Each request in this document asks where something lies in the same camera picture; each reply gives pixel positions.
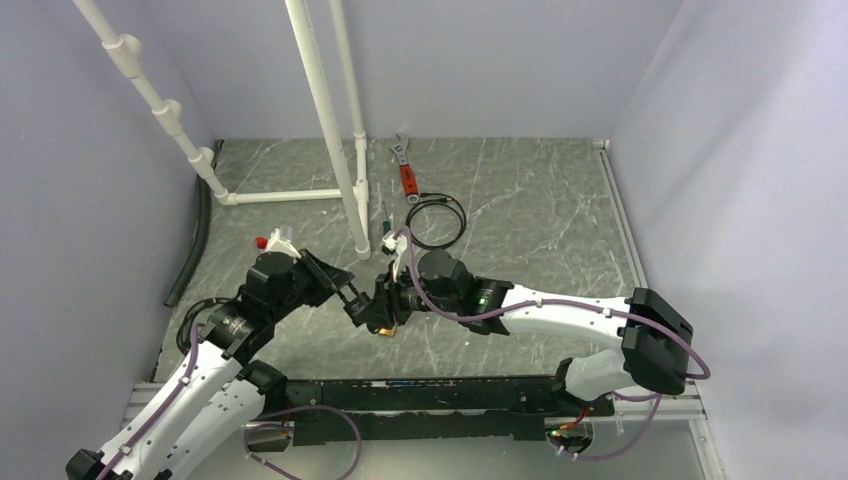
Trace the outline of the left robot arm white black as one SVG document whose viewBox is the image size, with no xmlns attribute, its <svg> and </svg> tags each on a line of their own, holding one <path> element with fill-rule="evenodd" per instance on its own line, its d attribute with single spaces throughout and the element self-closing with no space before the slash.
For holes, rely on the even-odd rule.
<svg viewBox="0 0 848 480">
<path fill-rule="evenodd" d="M 188 353 L 152 400 L 99 450 L 79 450 L 67 477 L 184 479 L 243 424 L 279 417 L 287 379 L 256 354 L 282 319 L 321 306 L 354 277 L 305 249 L 260 254 L 237 295 L 193 325 Z"/>
</svg>

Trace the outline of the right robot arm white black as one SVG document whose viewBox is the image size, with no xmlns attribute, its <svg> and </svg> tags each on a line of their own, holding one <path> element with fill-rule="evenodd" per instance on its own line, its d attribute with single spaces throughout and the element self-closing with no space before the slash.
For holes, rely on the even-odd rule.
<svg viewBox="0 0 848 480">
<path fill-rule="evenodd" d="M 357 321 L 381 332 L 427 311 L 480 335 L 578 337 L 599 346 L 595 354 L 560 363 L 550 392 L 553 406 L 564 415 L 633 386 L 680 395 L 691 377 L 694 329 L 648 288 L 638 287 L 628 297 L 555 295 L 475 276 L 446 251 L 433 250 L 415 267 L 395 257 L 387 273 L 377 277 L 374 296 Z"/>
</svg>

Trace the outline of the black padlock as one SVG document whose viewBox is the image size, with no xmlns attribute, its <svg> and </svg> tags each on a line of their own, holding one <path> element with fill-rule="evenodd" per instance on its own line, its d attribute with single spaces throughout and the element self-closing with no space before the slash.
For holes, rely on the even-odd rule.
<svg viewBox="0 0 848 480">
<path fill-rule="evenodd" d="M 373 301 L 367 295 L 359 294 L 350 300 L 345 311 L 355 327 L 374 323 Z"/>
</svg>

